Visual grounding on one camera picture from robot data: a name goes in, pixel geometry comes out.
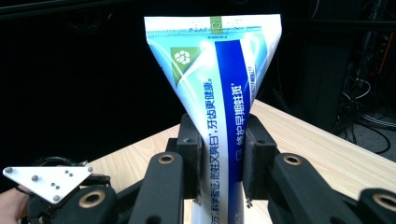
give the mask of table surface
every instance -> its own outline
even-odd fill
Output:
[[[276,141],[280,152],[298,154],[319,171],[330,186],[358,199],[362,189],[382,188],[396,192],[396,163],[380,157],[311,124],[260,101],[250,111]],[[156,133],[88,164],[97,174],[110,175],[119,192],[142,179],[150,158],[165,151],[169,138],[176,138],[179,125]],[[191,200],[185,201],[184,223],[191,223]],[[271,223],[267,201],[253,201],[245,209],[246,223]]]

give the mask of bolt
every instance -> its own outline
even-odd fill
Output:
[[[7,167],[6,168],[6,173],[8,173],[8,174],[12,173],[12,167]]]

